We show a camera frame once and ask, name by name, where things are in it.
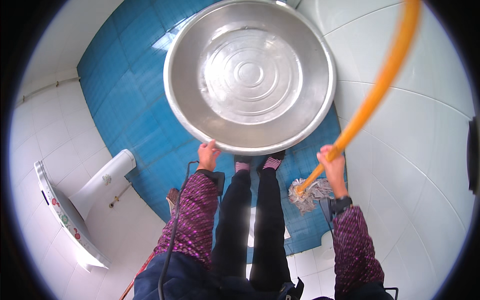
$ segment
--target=black pants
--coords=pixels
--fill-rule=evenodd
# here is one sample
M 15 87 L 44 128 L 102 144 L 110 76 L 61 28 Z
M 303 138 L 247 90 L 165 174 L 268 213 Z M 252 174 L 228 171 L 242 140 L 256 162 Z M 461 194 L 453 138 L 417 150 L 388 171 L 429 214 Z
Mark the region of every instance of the black pants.
M 222 276 L 245 277 L 250 227 L 250 173 L 241 170 L 232 178 L 223 198 L 216 243 L 212 251 L 213 270 Z M 255 240 L 250 283 L 257 291 L 280 291 L 289 282 L 285 249 L 285 221 L 275 170 L 261 171 L 255 217 Z

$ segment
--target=person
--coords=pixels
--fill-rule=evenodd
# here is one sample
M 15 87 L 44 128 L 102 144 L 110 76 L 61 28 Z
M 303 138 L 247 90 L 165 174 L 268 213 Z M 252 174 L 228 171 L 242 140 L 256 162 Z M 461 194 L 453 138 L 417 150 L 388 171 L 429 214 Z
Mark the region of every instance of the person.
M 317 154 L 337 202 L 334 210 L 335 299 L 389 299 L 384 273 L 375 259 L 372 239 L 358 206 L 353 206 L 344 182 L 345 159 L 327 162 L 331 145 Z M 290 279 L 284 249 L 285 221 L 276 171 L 285 151 L 268 155 L 257 172 L 260 177 L 250 280 L 246 279 L 249 232 L 251 157 L 234 156 L 232 177 L 220 205 L 216 243 L 212 249 L 217 210 L 217 179 L 213 174 L 220 151 L 215 140 L 198 148 L 199 165 L 180 198 L 178 229 L 164 279 L 164 297 L 176 299 L 300 299 L 303 283 Z M 173 217 L 163 229 L 155 257 L 134 282 L 134 300 L 159 299 L 158 281 L 169 246 Z

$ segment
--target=stainless steel basin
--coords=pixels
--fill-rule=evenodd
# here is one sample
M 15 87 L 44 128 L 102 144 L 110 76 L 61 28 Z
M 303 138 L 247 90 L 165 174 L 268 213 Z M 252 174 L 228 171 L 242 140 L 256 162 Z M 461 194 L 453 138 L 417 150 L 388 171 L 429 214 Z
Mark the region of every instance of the stainless steel basin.
M 317 128 L 336 73 L 322 34 L 291 7 L 226 0 L 197 13 L 175 37 L 164 83 L 171 109 L 194 137 L 262 155 Z

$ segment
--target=mop head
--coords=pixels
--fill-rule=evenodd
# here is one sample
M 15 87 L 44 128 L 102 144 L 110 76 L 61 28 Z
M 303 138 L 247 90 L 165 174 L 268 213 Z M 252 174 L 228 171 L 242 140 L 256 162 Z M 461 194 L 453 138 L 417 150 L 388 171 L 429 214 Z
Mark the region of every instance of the mop head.
M 167 201 L 168 205 L 170 206 L 170 214 L 173 212 L 173 208 L 175 207 L 175 203 L 177 202 L 177 197 L 179 195 L 179 190 L 176 188 L 171 188 L 167 194 Z
M 300 210 L 301 216 L 315 209 L 316 203 L 314 201 L 322 203 L 326 202 L 326 200 L 333 200 L 333 196 L 331 195 L 333 191 L 326 178 L 319 178 L 312 182 L 312 184 L 305 189 L 303 195 L 299 197 L 294 189 L 304 181 L 305 179 L 302 178 L 295 179 L 288 189 L 288 198 L 290 202 L 295 204 Z

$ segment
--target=purple patterned sleeve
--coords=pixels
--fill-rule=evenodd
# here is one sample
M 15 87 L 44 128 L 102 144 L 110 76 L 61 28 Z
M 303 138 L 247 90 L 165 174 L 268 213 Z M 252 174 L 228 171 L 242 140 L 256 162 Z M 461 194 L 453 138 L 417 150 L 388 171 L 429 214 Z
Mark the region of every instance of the purple patterned sleeve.
M 348 208 L 333 220 L 335 249 L 335 299 L 369 282 L 384 281 L 384 272 L 375 259 L 372 238 L 360 207 Z
M 204 174 L 190 176 L 180 198 L 180 214 L 173 251 L 196 259 L 210 270 L 212 230 L 217 208 L 217 186 Z M 173 228 L 173 217 L 163 228 L 154 249 L 155 255 L 167 251 Z

